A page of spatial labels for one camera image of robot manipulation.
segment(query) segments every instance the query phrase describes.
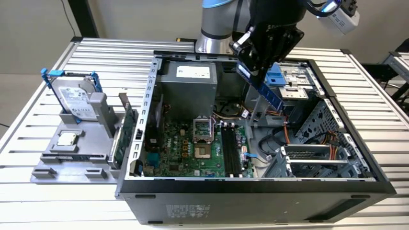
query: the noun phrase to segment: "motherboard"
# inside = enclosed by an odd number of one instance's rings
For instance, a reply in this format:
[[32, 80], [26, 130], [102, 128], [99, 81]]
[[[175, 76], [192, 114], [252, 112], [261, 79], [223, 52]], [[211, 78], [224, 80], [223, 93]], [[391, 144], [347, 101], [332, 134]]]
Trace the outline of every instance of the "motherboard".
[[[192, 122], [165, 122], [163, 133], [163, 147], [160, 152], [150, 152], [144, 166], [144, 176], [155, 177], [227, 177], [229, 173], [229, 161], [240, 169], [240, 177], [253, 177], [252, 163], [243, 158], [243, 150], [249, 149], [243, 126], [231, 127], [235, 140], [224, 143], [223, 136], [225, 127], [215, 125], [209, 121]], [[209, 136], [213, 138], [199, 140], [195, 136]], [[229, 158], [225, 158], [224, 152], [229, 148]]]

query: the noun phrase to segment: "power cable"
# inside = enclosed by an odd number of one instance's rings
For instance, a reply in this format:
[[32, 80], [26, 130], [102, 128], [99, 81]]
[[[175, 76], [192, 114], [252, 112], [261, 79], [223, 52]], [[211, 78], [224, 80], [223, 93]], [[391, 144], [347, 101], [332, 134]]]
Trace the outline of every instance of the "power cable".
[[72, 27], [72, 24], [71, 24], [71, 21], [70, 21], [70, 18], [68, 18], [64, 0], [62, 0], [62, 3], [63, 3], [63, 8], [64, 8], [66, 18], [67, 18], [67, 21], [68, 21], [68, 23], [70, 23], [70, 26], [71, 26], [71, 29], [72, 29], [72, 33], [75, 34], [75, 37], [76, 37], [78, 35], [76, 35], [75, 28]]

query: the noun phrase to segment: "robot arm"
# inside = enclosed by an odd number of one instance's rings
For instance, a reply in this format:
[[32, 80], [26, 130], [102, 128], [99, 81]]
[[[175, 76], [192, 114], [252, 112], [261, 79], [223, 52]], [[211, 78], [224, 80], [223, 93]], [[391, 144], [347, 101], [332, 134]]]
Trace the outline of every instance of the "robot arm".
[[356, 0], [329, 0], [324, 3], [313, 3], [312, 0], [252, 0], [247, 33], [231, 43], [233, 53], [251, 73], [252, 85], [257, 87], [263, 83], [272, 64], [283, 61], [304, 37], [304, 32], [297, 29], [297, 23], [303, 20], [307, 10], [317, 16], [328, 28], [332, 30], [339, 28], [344, 34], [356, 27], [360, 19], [360, 17], [356, 20], [351, 19], [357, 15], [356, 2]]

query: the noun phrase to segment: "blue plastic clip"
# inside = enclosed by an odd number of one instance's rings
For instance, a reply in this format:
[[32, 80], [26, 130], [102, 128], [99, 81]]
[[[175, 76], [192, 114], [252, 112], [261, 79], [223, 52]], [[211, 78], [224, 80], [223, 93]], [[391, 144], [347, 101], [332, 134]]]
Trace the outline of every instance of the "blue plastic clip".
[[277, 63], [269, 68], [267, 77], [265, 77], [268, 86], [284, 87], [287, 85], [287, 80], [281, 72], [280, 65]]
[[64, 70], [51, 70], [48, 72], [48, 75], [52, 77], [60, 77], [63, 75], [66, 75], [66, 71]]
[[92, 71], [91, 73], [91, 77], [95, 80], [95, 89], [98, 92], [103, 92], [103, 87], [102, 87], [102, 83], [100, 83], [100, 77], [98, 75], [98, 73], [95, 71]]
[[58, 101], [59, 101], [60, 106], [62, 106], [62, 108], [63, 108], [63, 113], [67, 114], [68, 112], [67, 112], [67, 110], [66, 110], [66, 108], [64, 108], [64, 106], [63, 106], [62, 100], [60, 100], [59, 97], [58, 97], [56, 91], [55, 91], [55, 89], [54, 89], [54, 87], [52, 87], [52, 84], [51, 84], [51, 82], [50, 82], [50, 79], [48, 79], [48, 74], [47, 74], [47, 72], [48, 72], [48, 69], [47, 69], [47, 68], [43, 68], [43, 69], [42, 69], [42, 78], [43, 78], [43, 80], [44, 80], [44, 82], [46, 82], [47, 87], [52, 90], [54, 95], [55, 95], [56, 98], [58, 98]]

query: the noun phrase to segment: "black cable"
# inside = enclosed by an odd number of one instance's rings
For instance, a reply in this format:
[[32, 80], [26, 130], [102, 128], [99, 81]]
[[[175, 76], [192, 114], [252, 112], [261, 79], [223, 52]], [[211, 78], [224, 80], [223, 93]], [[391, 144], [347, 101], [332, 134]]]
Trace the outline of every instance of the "black cable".
[[70, 26], [71, 26], [71, 29], [72, 29], [72, 33], [75, 34], [75, 37], [76, 37], [76, 36], [78, 36], [78, 35], [76, 35], [76, 31], [75, 31], [75, 28], [72, 27], [72, 24], [71, 24], [68, 15], [67, 15], [64, 0], [62, 0], [62, 3], [63, 3], [63, 8], [64, 8], [66, 18], [67, 18], [67, 21], [68, 21], [68, 23], [70, 23]]
[[268, 164], [268, 162], [263, 161], [259, 157], [252, 157], [252, 158], [259, 160], [263, 164]]
[[276, 137], [276, 134], [277, 134], [280, 131], [283, 131], [283, 130], [284, 130], [284, 126], [280, 126], [280, 127], [275, 128], [275, 129], [272, 129], [271, 134], [268, 134], [265, 137], [263, 137], [263, 138], [260, 139], [257, 146], [259, 146], [259, 150], [260, 150], [265, 155], [276, 155], [275, 153], [271, 153], [271, 152], [268, 152], [268, 151], [265, 151], [265, 150], [263, 149], [263, 143], [264, 143], [268, 139], [273, 139], [273, 141], [275, 141], [280, 146], [284, 146], [284, 145], [285, 145], [285, 143], [284, 143], [283, 141], [280, 141], [280, 140], [277, 139], [277, 137]]
[[8, 125], [6, 125], [6, 124], [3, 124], [3, 123], [0, 123], [0, 126], [4, 126], [4, 127], [7, 127], [7, 128], [10, 128], [10, 126], [8, 126]]
[[331, 134], [329, 132], [325, 133], [319, 133], [317, 135], [315, 135], [312, 138], [309, 138], [305, 142], [304, 145], [311, 144], [320, 136], [323, 136], [324, 134], [329, 134], [333, 136], [333, 134]]
[[320, 133], [320, 134], [315, 135], [312, 138], [309, 138], [309, 139], [304, 142], [304, 145], [312, 143], [313, 140], [316, 140], [320, 136], [323, 136], [323, 135], [325, 135], [325, 134], [328, 134], [328, 132]]

